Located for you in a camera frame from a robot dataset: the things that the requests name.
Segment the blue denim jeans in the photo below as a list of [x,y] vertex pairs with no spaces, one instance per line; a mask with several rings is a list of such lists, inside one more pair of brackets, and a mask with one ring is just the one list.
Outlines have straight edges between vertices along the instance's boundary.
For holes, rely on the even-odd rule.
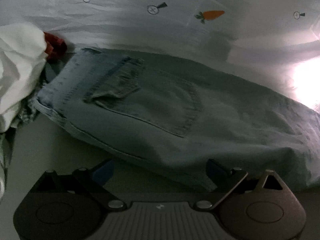
[[319,185],[319,114],[269,88],[169,55],[84,48],[35,96],[77,139],[192,187],[209,159]]

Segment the white shirt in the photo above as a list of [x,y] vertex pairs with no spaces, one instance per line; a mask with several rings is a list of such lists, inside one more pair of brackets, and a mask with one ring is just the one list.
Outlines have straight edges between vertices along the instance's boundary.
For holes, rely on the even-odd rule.
[[5,135],[35,89],[47,54],[44,32],[30,23],[1,26],[1,197],[7,183],[11,150]]

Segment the white carrot print sheet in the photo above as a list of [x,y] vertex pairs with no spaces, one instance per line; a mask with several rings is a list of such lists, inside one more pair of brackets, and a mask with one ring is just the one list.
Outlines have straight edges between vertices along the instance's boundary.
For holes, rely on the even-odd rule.
[[76,48],[168,54],[319,108],[319,0],[1,0]]

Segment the red garment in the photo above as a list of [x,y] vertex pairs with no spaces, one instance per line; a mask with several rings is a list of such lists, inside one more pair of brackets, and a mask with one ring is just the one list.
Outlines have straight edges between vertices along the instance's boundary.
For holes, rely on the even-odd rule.
[[53,34],[44,32],[44,39],[47,44],[45,53],[47,56],[47,61],[59,60],[65,55],[67,51],[67,44],[62,38],[59,38]]

